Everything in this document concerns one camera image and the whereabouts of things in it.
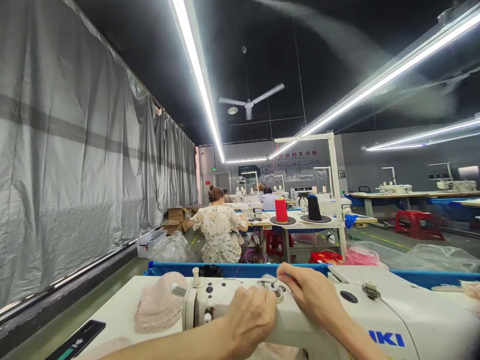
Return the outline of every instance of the person's left hand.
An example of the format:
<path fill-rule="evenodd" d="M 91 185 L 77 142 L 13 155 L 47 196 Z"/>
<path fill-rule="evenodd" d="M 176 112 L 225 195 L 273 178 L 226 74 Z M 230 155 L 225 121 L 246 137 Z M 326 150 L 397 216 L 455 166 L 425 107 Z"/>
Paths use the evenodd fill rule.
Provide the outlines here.
<path fill-rule="evenodd" d="M 265 341 L 275 326 L 277 298 L 264 287 L 239 287 L 224 321 L 225 334 L 232 341 L 232 358 L 246 359 Z"/>

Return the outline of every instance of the white shirt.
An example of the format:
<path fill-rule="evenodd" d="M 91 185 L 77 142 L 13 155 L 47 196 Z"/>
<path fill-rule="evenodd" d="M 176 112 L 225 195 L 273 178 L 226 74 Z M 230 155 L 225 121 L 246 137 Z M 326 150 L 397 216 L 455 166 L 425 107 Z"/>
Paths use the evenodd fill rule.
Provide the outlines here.
<path fill-rule="evenodd" d="M 263 203 L 263 210 L 275 210 L 275 199 L 278 197 L 278 195 L 273 193 L 260 196 L 260 201 Z"/>

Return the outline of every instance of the red thread spool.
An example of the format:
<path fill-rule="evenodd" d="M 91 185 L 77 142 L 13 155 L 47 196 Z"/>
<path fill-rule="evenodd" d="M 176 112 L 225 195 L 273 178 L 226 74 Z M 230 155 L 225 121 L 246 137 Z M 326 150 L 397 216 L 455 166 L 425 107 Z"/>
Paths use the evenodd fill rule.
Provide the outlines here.
<path fill-rule="evenodd" d="M 289 216 L 287 214 L 287 203 L 283 197 L 275 199 L 275 216 L 279 223 L 288 223 Z"/>

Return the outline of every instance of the gray wall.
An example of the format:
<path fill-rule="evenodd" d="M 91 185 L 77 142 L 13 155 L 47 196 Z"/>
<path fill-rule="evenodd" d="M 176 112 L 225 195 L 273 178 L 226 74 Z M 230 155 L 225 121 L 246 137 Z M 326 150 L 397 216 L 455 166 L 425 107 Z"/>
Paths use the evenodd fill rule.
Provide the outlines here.
<path fill-rule="evenodd" d="M 480 166 L 480 136 L 414 149 L 361 150 L 362 146 L 396 140 L 428 129 L 422 126 L 342 134 L 348 189 L 358 191 L 359 186 L 368 186 L 372 192 L 376 192 L 375 188 L 392 177 L 391 170 L 382 167 L 395 167 L 397 184 L 410 184 L 414 191 L 437 190 L 436 182 L 428 180 L 428 175 L 447 172 L 447 167 L 428 164 L 450 162 L 454 177 L 456 168 Z"/>
<path fill-rule="evenodd" d="M 345 169 L 344 167 L 344 160 L 343 160 L 343 152 L 342 152 L 342 143 L 340 137 L 336 137 L 336 151 L 337 151 L 337 162 L 339 164 L 339 169 Z M 224 145 L 223 146 L 223 153 L 225 155 L 226 160 L 229 159 L 239 159 L 239 158 L 261 158 L 266 157 L 271 154 L 273 151 L 277 149 L 277 143 L 274 141 L 263 141 L 263 142 L 252 142 L 252 143 L 245 143 L 245 144 L 236 144 L 236 145 Z M 286 158 L 285 154 L 292 153 L 299 154 L 300 152 L 305 153 L 306 151 L 317 151 L 316 155 L 310 156 L 297 156 L 296 158 Z M 212 185 L 214 184 L 214 172 L 212 168 L 216 168 L 217 170 L 215 173 L 223 173 L 223 172 L 230 172 L 231 176 L 231 186 L 232 190 L 235 190 L 237 186 L 236 181 L 238 180 L 238 166 L 242 165 L 269 165 L 269 168 L 273 165 L 272 161 L 261 161 L 261 162 L 253 162 L 253 163 L 234 163 L 234 164 L 223 164 L 218 151 L 215 150 L 213 146 L 209 147 L 201 147 L 199 148 L 200 152 L 200 175 L 201 175 L 201 188 L 202 188 L 202 203 L 208 204 L 208 195 L 207 192 L 209 190 L 209 185 L 205 185 L 205 182 L 210 182 Z M 273 173 L 275 175 L 280 175 L 283 173 L 285 169 L 285 165 L 288 164 L 295 164 L 295 163 L 302 163 L 301 165 L 302 171 L 308 172 L 309 169 L 313 172 L 313 166 L 329 166 L 330 165 L 330 157 L 328 151 L 328 143 L 324 140 L 315 140 L 315 141 L 304 141 L 299 144 L 296 144 L 285 151 L 283 154 L 283 158 L 277 158 L 275 162 L 275 166 L 273 168 Z M 309 162 L 317 162 L 318 164 L 309 164 Z M 285 187 L 290 192 L 290 188 L 294 187 L 311 187 L 317 186 L 317 180 L 304 180 L 304 181 L 286 181 Z M 341 190 L 347 190 L 347 182 L 346 180 L 340 183 Z"/>

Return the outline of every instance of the red plastic stool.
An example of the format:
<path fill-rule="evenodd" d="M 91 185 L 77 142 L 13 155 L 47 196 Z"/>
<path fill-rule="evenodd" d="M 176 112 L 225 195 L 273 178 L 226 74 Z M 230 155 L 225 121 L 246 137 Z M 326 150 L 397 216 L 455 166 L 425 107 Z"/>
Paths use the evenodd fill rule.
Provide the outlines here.
<path fill-rule="evenodd" d="M 421 222 L 427 220 L 430 220 L 431 228 L 422 227 Z M 429 212 L 400 210 L 396 213 L 395 232 L 408 233 L 417 240 L 431 240 L 432 237 L 435 237 L 435 240 L 445 240 L 439 226 L 434 222 L 433 215 Z"/>
<path fill-rule="evenodd" d="M 282 235 L 274 233 L 272 230 L 265 231 L 265 240 L 266 240 L 266 253 L 268 255 L 277 255 L 284 256 L 284 249 L 279 249 L 279 246 L 283 246 Z M 288 243 L 291 248 L 294 247 L 294 242 L 292 240 L 292 235 L 288 234 Z"/>

